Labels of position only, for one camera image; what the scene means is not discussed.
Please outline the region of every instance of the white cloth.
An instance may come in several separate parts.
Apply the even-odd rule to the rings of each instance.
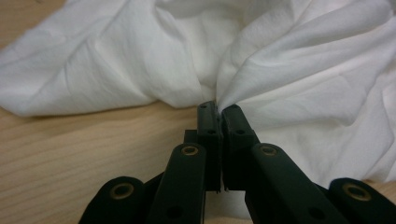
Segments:
[[[0,54],[20,116],[238,103],[314,181],[396,179],[388,0],[69,0]]]

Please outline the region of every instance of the wood grain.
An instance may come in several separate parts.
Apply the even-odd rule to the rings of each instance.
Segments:
[[[0,48],[63,3],[0,1]],[[46,118],[19,118],[0,108],[0,223],[78,223],[107,180],[128,175],[147,181],[163,171],[195,122],[195,108],[175,110],[163,103]],[[396,182],[369,183],[396,203]],[[209,213],[205,223],[251,220]]]

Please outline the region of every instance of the wooden table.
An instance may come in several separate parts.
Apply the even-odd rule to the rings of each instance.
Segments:
[[[63,3],[0,1],[0,48]],[[195,122],[195,108],[176,110],[163,103],[46,118],[19,118],[0,108],[0,223],[78,223],[107,180],[128,175],[147,181],[162,172]],[[396,203],[396,182],[371,184]],[[206,206],[233,204],[219,198]],[[209,212],[205,223],[251,220]]]

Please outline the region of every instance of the wooden surface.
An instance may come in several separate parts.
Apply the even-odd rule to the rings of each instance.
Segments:
[[[0,48],[63,2],[1,0]],[[195,129],[195,122],[195,108],[175,110],[162,103],[29,119],[0,108],[0,223],[78,223],[107,180],[128,175],[147,181],[163,171],[184,130]],[[395,182],[372,185],[396,202]],[[208,203],[212,210],[234,206]],[[251,221],[209,213],[205,223]]]

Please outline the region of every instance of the crumpled white cloth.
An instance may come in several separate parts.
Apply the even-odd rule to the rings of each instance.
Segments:
[[[0,54],[20,116],[238,103],[314,181],[396,179],[390,0],[69,0]]]

